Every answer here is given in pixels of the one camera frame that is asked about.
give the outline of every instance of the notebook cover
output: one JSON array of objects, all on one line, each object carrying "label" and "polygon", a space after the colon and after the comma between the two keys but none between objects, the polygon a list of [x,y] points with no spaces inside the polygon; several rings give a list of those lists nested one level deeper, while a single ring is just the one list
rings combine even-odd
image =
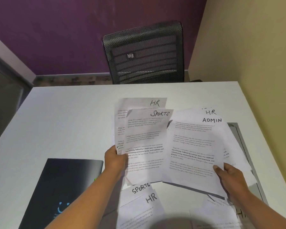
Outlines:
[{"label": "notebook cover", "polygon": [[101,174],[103,161],[48,158],[19,229],[44,229]]}]

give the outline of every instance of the forearm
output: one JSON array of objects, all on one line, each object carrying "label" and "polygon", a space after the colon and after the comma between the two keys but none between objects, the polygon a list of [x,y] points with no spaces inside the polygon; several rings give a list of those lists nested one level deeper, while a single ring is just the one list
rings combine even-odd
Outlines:
[{"label": "forearm", "polygon": [[118,174],[104,172],[46,229],[95,229],[103,216]]},{"label": "forearm", "polygon": [[242,197],[239,203],[256,229],[286,229],[286,219],[252,193]]}]

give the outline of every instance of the chair backrest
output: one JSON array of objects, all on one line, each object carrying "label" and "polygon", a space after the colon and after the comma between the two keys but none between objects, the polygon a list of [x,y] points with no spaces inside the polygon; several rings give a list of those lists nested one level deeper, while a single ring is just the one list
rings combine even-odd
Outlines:
[{"label": "chair backrest", "polygon": [[179,21],[105,35],[103,46],[114,84],[184,82]]}]

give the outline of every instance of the hand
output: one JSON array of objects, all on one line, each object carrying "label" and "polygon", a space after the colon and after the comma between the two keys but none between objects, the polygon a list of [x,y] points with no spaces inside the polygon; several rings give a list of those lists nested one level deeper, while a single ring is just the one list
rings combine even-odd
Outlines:
[{"label": "hand", "polygon": [[213,169],[228,193],[228,198],[232,203],[240,206],[240,203],[251,194],[242,172],[227,163],[224,163],[225,170],[222,170],[217,165],[214,165]]},{"label": "hand", "polygon": [[105,170],[111,172],[117,177],[118,181],[122,171],[126,169],[128,163],[128,154],[117,155],[116,146],[111,146],[105,153]]}]

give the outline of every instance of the yellow wall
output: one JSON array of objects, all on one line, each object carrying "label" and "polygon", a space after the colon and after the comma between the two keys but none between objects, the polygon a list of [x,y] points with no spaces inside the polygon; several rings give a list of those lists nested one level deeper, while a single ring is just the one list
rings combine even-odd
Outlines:
[{"label": "yellow wall", "polygon": [[190,80],[237,80],[286,181],[286,0],[208,0]]}]

